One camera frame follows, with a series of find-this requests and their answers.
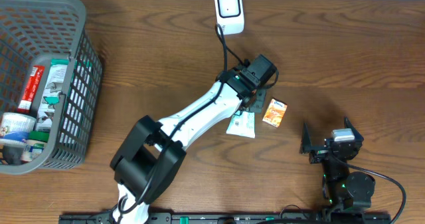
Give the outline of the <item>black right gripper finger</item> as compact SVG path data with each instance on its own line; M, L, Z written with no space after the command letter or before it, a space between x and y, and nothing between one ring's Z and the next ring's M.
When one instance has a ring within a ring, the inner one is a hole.
M326 150L325 146L314 146L312 144L311 138L310 138L310 135L309 135L309 132L308 132L307 124L304 122L299 152L301 154L308 154L308 153L311 153L311 152L321 152L321 151L325 151L325 150Z
M364 137L357 131L357 129L349 121L348 117L344 117L345 128L348 128L352 131L356 142L363 142Z

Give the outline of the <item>orange Kleenex tissue pack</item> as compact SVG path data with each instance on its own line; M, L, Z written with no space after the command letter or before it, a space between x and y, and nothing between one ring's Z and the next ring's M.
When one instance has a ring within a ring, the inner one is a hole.
M262 121L273 127L278 128L282 122L287 108L288 105L286 103L276 100L274 98L271 99Z

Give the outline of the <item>green white wipes pack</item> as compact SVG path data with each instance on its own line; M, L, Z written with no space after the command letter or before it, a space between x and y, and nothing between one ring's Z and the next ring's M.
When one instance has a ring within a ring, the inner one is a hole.
M232 115L227 134L255 138L255 113L238 110Z

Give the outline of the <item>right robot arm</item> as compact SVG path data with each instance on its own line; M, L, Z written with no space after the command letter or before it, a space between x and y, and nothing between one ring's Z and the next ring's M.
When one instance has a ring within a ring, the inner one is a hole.
M323 168L322 190L324 198L333 212L363 211L371 206L375 192L375 179L361 171L349 171L348 161L354 159L363 145L364 138L344 119L344 128L333 130L324 144L314 145L307 125L303 125L299 152L309 155L311 164L321 164Z

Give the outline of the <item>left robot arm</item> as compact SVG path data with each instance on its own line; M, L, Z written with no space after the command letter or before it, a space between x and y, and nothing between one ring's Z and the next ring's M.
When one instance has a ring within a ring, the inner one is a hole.
M170 186L187 148L207 130L250 105L259 90L272 87L277 67L264 55L224 69L211 88L176 114L155 121L140 118L110 162L119 199L115 223L146 223L149 206Z

